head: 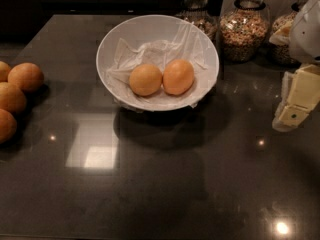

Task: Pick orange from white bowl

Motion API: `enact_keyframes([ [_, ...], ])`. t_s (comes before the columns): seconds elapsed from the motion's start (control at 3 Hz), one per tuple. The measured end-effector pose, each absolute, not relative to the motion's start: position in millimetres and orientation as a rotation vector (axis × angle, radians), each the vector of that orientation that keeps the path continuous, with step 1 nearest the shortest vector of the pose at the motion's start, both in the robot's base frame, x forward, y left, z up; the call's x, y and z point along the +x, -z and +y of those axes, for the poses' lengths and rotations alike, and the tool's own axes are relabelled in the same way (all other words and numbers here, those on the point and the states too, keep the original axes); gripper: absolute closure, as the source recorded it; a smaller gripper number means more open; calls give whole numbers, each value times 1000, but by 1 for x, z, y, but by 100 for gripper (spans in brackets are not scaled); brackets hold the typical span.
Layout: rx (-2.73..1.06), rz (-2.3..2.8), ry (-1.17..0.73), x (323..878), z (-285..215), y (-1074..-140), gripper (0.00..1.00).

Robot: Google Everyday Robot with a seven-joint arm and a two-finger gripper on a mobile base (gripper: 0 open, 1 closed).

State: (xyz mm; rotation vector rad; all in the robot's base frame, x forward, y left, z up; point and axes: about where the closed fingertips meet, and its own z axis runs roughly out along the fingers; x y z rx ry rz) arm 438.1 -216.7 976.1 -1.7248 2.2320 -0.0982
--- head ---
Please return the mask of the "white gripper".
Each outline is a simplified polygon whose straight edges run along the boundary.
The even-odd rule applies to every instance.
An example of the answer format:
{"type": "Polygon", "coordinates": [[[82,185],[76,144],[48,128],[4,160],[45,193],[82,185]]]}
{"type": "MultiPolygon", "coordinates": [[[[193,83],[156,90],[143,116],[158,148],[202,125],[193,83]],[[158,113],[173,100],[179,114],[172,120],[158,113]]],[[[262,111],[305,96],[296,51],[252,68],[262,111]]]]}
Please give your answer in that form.
{"type": "Polygon", "coordinates": [[[320,63],[320,0],[308,0],[294,21],[271,32],[269,42],[289,44],[293,59],[310,63],[302,64],[294,73],[286,72],[282,79],[281,102],[272,127],[289,132],[298,128],[320,102],[320,67],[314,65],[320,63]]]}

